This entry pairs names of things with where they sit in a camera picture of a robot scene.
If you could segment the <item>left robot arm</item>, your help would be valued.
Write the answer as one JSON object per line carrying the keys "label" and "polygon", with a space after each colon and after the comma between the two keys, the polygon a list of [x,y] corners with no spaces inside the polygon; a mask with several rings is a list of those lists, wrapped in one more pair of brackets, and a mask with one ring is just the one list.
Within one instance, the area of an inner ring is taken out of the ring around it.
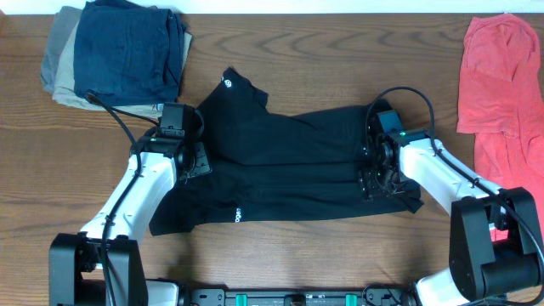
{"label": "left robot arm", "polygon": [[188,305],[190,291],[145,277],[139,247],[164,196],[179,180],[210,173],[201,142],[143,136],[108,201],[76,234],[48,252],[52,305]]}

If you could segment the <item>black t-shirt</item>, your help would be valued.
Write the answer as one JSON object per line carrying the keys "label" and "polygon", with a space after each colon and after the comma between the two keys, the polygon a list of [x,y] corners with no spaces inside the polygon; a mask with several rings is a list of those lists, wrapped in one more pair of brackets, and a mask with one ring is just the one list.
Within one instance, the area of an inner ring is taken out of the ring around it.
{"label": "black t-shirt", "polygon": [[152,235],[210,223],[312,221],[415,212],[421,191],[377,183],[366,105],[283,116],[234,69],[201,102],[211,172],[180,181],[150,221]]}

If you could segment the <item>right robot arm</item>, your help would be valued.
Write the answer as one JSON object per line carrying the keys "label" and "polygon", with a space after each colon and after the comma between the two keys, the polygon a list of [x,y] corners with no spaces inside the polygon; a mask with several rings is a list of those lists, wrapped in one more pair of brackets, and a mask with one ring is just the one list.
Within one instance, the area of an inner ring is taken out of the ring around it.
{"label": "right robot arm", "polygon": [[506,295],[543,286],[543,245],[533,196],[505,189],[458,161],[425,129],[375,127],[365,136],[371,181],[392,195],[415,184],[450,216],[449,266],[405,290],[397,305],[507,305]]}

